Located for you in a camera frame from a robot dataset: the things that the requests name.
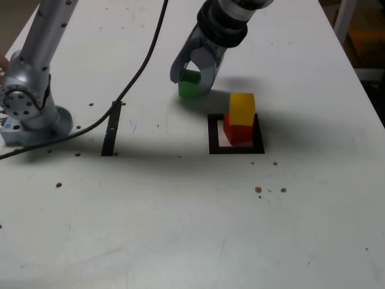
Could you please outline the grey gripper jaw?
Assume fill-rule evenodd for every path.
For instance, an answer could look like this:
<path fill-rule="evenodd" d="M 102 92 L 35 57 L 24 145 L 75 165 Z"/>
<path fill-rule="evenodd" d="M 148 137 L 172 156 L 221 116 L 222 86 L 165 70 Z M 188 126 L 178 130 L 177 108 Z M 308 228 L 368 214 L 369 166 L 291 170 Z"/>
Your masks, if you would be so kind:
<path fill-rule="evenodd" d="M 196 48 L 196 40 L 188 39 L 177 57 L 173 61 L 170 69 L 170 80 L 177 84 L 182 76 L 184 67 L 191 61 L 190 54 Z"/>
<path fill-rule="evenodd" d="M 191 52 L 191 61 L 197 66 L 200 72 L 198 84 L 199 95 L 206 95 L 210 92 L 218 71 L 223 62 L 224 48 L 218 48 L 214 52 L 208 48 L 197 48 Z"/>

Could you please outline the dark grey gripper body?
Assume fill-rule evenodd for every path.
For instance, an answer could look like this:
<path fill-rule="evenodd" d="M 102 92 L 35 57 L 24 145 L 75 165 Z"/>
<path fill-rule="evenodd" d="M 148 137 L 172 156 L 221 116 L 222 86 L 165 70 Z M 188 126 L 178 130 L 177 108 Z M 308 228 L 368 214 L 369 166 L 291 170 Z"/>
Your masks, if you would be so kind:
<path fill-rule="evenodd" d="M 195 26 L 189 36 L 189 39 L 198 45 L 198 47 L 206 47 L 213 52 L 226 52 L 226 47 L 216 44 L 206 36 L 203 31 Z"/>

